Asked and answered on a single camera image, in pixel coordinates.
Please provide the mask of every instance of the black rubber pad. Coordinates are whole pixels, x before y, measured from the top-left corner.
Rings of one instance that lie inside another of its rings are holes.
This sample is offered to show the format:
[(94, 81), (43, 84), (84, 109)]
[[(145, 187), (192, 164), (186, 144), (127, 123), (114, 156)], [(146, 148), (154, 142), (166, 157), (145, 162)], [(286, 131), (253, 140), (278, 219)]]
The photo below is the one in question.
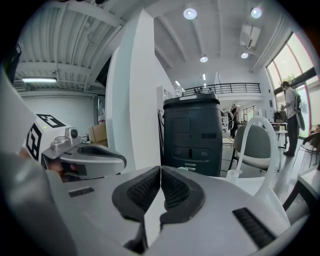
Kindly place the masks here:
[(70, 195), (70, 197), (74, 198), (74, 197), (83, 196), (83, 195), (91, 193), (93, 191), (95, 191), (95, 190), (92, 187), (84, 187), (81, 189), (70, 191), (69, 195)]
[(232, 211), (232, 213), (260, 249), (276, 239), (276, 237), (252, 214), (249, 209), (240, 208)]

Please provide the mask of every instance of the fluorescent light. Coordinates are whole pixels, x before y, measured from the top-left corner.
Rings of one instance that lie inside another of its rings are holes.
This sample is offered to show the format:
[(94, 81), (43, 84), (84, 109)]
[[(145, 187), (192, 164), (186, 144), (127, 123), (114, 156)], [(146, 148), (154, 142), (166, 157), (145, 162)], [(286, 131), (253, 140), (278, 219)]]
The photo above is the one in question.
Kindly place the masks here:
[(195, 17), (197, 17), (197, 12), (195, 9), (186, 9), (183, 12), (183, 16), (188, 20), (193, 20)]
[(251, 10), (251, 16), (254, 19), (259, 19), (261, 15), (262, 15), (262, 10), (260, 8), (256, 7)]
[(56, 83), (55, 78), (22, 78), (24, 83)]
[(246, 58), (248, 58), (248, 56), (249, 56), (249, 54), (246, 53), (246, 52), (244, 52), (244, 53), (241, 54), (241, 58), (242, 58), (242, 59), (246, 59)]
[(208, 61), (208, 57), (207, 56), (203, 56), (200, 59), (201, 62), (207, 62)]

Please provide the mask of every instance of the window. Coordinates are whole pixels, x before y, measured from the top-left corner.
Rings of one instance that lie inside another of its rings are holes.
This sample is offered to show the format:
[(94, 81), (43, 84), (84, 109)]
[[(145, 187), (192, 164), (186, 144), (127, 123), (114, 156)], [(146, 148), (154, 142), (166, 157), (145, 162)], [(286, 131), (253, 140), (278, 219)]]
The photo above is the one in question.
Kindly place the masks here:
[(282, 81), (288, 81), (301, 75), (299, 65), (288, 45), (285, 45), (281, 52), (274, 59)]
[(273, 61), (267, 67), (267, 70), (269, 72), (269, 76), (271, 78), (273, 88), (277, 89), (281, 85), (281, 79), (280, 79), (279, 73), (276, 69), (275, 63)]
[(320, 81), (317, 76), (312, 77), (307, 80), (306, 87), (309, 96), (310, 104), (310, 118), (311, 118), (311, 127), (310, 129), (315, 130), (316, 126), (320, 124)]
[[(313, 68), (313, 63), (308, 55), (305, 47), (299, 40), (296, 34), (291, 34), (283, 48), (274, 57), (271, 63), (266, 67), (270, 80), (273, 85), (276, 107), (279, 109), (281, 105), (286, 104), (286, 97), (281, 88), (283, 81), (290, 82), (292, 79), (300, 76), (304, 72)], [(294, 86), (296, 91), (301, 96), (302, 101), (302, 115), (305, 123), (305, 131), (300, 131), (301, 137), (306, 137), (311, 129), (310, 125), (314, 127), (319, 118), (315, 111), (319, 109), (319, 92), (320, 83), (317, 76), (310, 77), (307, 81)], [(310, 106), (314, 109), (314, 113), (310, 111)]]
[(256, 111), (257, 111), (256, 105), (245, 108), (243, 110), (243, 121), (248, 122), (254, 116), (254, 112), (256, 112)]
[(296, 34), (292, 34), (288, 41), (288, 46), (294, 53), (294, 56), (299, 63), (302, 72), (306, 72), (314, 66), (306, 49), (304, 48)]

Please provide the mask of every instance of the air conditioner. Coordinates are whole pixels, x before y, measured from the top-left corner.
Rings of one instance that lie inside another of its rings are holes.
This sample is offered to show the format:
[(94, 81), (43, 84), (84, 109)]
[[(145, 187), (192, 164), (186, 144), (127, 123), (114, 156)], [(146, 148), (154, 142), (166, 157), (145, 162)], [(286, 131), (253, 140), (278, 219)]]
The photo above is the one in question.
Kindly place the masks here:
[(246, 46), (247, 49), (256, 46), (260, 32), (260, 28), (250, 25), (243, 25), (240, 35), (240, 45)]

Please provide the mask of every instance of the black metal railing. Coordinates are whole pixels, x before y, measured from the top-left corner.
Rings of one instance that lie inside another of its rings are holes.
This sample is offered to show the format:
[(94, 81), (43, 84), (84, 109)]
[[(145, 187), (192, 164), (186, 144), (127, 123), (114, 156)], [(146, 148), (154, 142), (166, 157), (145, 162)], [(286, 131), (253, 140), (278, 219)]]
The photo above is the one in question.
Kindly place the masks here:
[(253, 82), (219, 83), (184, 89), (183, 96), (196, 94), (237, 94), (237, 93), (261, 93), (260, 84)]

